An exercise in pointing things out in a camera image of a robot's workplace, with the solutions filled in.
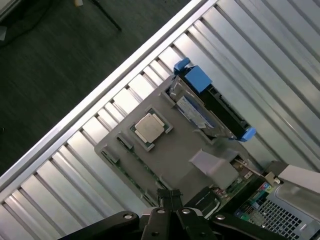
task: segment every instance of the screw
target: screw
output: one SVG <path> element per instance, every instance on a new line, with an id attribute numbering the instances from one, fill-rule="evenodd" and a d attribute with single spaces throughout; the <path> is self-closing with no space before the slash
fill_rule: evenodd
<path id="1" fill-rule="evenodd" d="M 132 219 L 132 215 L 130 215 L 130 214 L 126 214 L 126 215 L 124 215 L 123 216 L 125 219 Z"/>
<path id="2" fill-rule="evenodd" d="M 217 216 L 215 216 L 215 218 L 218 220 L 224 220 L 226 217 L 221 214 L 218 214 Z"/>
<path id="3" fill-rule="evenodd" d="M 184 214 L 189 214 L 189 213 L 190 213 L 190 210 L 189 210 L 189 209 L 183 209 L 182 212 L 183 212 Z"/>

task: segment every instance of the metal frame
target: metal frame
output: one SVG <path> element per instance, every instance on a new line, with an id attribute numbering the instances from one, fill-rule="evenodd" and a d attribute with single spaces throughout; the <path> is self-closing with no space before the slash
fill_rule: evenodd
<path id="1" fill-rule="evenodd" d="M 109 100 L 183 34 L 217 0 L 192 0 L 99 84 L 67 116 L 0 177 L 0 201 L 49 159 Z"/>

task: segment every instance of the dark gray carpet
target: dark gray carpet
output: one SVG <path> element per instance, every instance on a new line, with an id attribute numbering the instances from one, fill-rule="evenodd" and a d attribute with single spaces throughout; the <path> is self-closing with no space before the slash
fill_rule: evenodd
<path id="1" fill-rule="evenodd" d="M 7 40 L 31 26 L 48 0 L 27 10 Z M 55 0 L 28 34 L 0 48 L 0 174 L 9 169 L 188 0 L 101 0 L 119 33 L 88 0 Z"/>

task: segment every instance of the black cable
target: black cable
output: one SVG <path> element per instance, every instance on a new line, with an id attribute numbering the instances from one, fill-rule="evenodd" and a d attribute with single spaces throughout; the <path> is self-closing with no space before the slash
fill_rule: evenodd
<path id="1" fill-rule="evenodd" d="M 16 41 L 18 38 L 22 37 L 23 35 L 26 35 L 26 34 L 30 33 L 33 29 L 35 29 L 39 25 L 39 23 L 44 19 L 44 17 L 46 16 L 46 14 L 48 13 L 49 9 L 53 5 L 53 2 L 54 2 L 54 0 L 49 0 L 49 3 L 47 5 L 46 9 L 44 10 L 43 14 L 39 17 L 39 19 L 35 22 L 35 24 L 33 26 L 31 26 L 29 29 L 21 32 L 20 34 L 16 35 L 12 39 L 8 40 L 5 44 L 0 45 L 0 49 L 3 49 L 5 47 L 7 47 L 8 45 L 10 45 L 14 41 Z"/>

